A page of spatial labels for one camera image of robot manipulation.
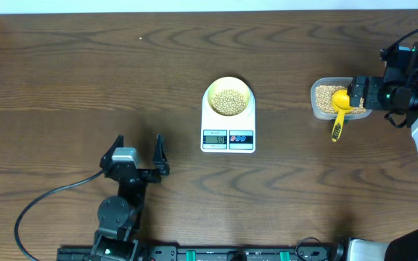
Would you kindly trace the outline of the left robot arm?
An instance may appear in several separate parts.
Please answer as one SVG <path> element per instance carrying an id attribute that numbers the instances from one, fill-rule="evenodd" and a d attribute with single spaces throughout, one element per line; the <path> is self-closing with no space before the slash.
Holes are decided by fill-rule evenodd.
<path id="1" fill-rule="evenodd" d="M 132 237 L 139 232 L 147 186 L 160 183 L 170 174 L 170 166 L 163 151 L 164 141 L 157 136 L 153 168 L 139 167 L 137 150 L 124 146 L 119 135 L 100 160 L 106 178 L 118 183 L 115 196 L 106 198 L 99 206 L 99 227 L 88 260 L 138 260 L 145 258 L 142 248 Z"/>

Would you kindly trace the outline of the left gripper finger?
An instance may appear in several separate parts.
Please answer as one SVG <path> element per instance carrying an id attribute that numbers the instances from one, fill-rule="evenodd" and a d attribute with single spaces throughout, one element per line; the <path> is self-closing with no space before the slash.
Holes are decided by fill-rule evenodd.
<path id="1" fill-rule="evenodd" d="M 123 142 L 123 135 L 118 135 L 112 146 L 106 151 L 100 160 L 99 167 L 102 170 L 109 170 L 113 166 L 112 156 L 114 155 L 114 152 L 117 148 L 123 147 Z"/>
<path id="2" fill-rule="evenodd" d="M 158 134 L 152 163 L 161 175 L 170 175 L 170 165 L 164 152 L 164 139 Z"/>

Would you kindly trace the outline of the yellow plastic scoop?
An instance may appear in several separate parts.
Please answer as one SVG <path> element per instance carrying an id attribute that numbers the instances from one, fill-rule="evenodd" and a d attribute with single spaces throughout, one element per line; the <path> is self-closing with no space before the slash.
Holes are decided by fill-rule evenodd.
<path id="1" fill-rule="evenodd" d="M 332 129 L 332 141 L 337 142 L 343 131 L 345 115 L 352 110 L 352 107 L 350 106 L 350 97 L 346 90 L 342 89 L 333 93 L 332 107 L 337 113 Z"/>

